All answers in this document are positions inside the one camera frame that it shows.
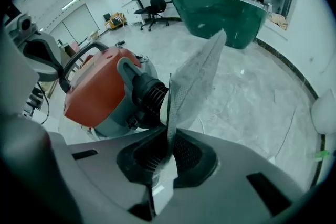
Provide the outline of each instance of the green bathtub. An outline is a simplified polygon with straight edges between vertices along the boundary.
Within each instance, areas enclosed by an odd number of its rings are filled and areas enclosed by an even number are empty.
[[[267,11],[242,0],[172,0],[191,34],[209,39],[221,29],[226,45],[244,49],[264,25]]]

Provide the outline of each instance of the fluorescent light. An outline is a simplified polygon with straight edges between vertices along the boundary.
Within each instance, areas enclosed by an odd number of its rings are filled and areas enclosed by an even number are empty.
[[[76,1],[78,1],[78,0],[72,0],[70,3],[68,3],[67,5],[65,5],[62,9],[65,10],[66,8],[68,8],[71,4],[73,4]]]

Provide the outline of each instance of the office chair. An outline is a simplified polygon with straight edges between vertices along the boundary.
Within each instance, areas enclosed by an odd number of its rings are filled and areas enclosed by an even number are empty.
[[[158,13],[164,12],[165,9],[167,7],[167,3],[165,0],[151,0],[151,5],[146,7],[146,8],[142,8],[142,9],[138,9],[136,10],[134,13],[135,14],[145,14],[147,13],[148,16],[150,18],[152,18],[151,20],[149,20],[148,22],[146,22],[145,24],[143,24],[140,27],[140,30],[143,30],[143,27],[147,24],[149,25],[149,29],[148,31],[152,31],[151,27],[153,26],[153,24],[156,24],[157,19],[155,18],[155,16],[160,16],[161,18],[163,18],[161,15],[159,15]]]

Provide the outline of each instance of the desk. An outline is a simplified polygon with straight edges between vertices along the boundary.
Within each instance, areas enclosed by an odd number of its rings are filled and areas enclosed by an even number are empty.
[[[145,15],[134,14],[136,10],[144,8],[141,0],[129,0],[124,3],[121,8],[128,24],[132,25],[138,22],[142,22],[142,24],[145,23]]]

